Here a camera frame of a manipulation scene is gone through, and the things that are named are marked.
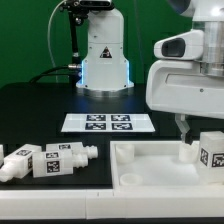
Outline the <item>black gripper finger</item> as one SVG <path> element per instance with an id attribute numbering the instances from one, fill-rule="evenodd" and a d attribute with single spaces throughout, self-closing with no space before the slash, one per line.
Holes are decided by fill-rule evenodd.
<path id="1" fill-rule="evenodd" d="M 187 122 L 185 114 L 176 114 L 175 115 L 175 122 L 181 132 L 181 141 L 183 143 L 192 144 L 192 137 L 190 134 L 190 126 Z"/>

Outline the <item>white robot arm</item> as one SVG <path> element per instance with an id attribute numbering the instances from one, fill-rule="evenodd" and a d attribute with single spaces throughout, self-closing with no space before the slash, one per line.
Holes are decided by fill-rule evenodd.
<path id="1" fill-rule="evenodd" d="M 167 0 L 192 29 L 154 45 L 146 86 L 150 109 L 171 112 L 185 137 L 187 115 L 224 119 L 224 0 Z M 134 87 L 123 54 L 124 19 L 111 0 L 80 0 L 87 10 L 88 53 L 77 88 L 95 96 Z"/>

